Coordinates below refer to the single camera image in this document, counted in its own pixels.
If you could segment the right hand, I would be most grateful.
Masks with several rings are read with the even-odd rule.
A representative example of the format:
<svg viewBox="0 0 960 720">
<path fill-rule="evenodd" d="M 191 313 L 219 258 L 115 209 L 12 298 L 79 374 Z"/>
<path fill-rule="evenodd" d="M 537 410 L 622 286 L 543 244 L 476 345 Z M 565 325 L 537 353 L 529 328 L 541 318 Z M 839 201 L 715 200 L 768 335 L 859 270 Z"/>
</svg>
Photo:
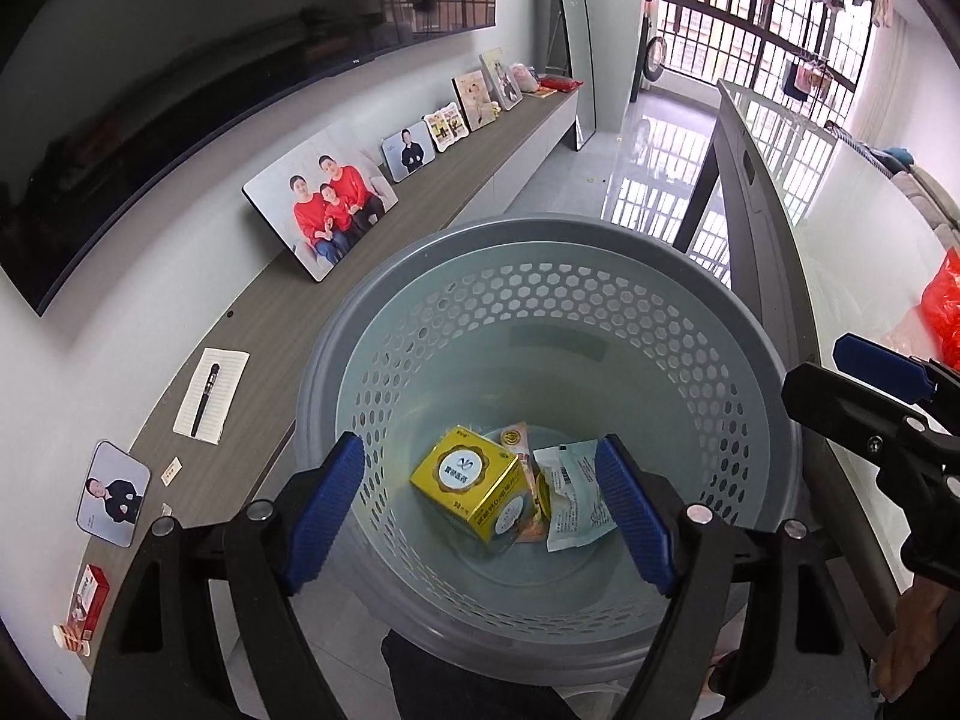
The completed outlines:
<svg viewBox="0 0 960 720">
<path fill-rule="evenodd" d="M 952 595 L 951 589 L 917 575 L 896 602 L 895 629 L 875 668 L 875 685 L 889 702 L 907 692 L 939 647 L 939 613 Z"/>
</svg>

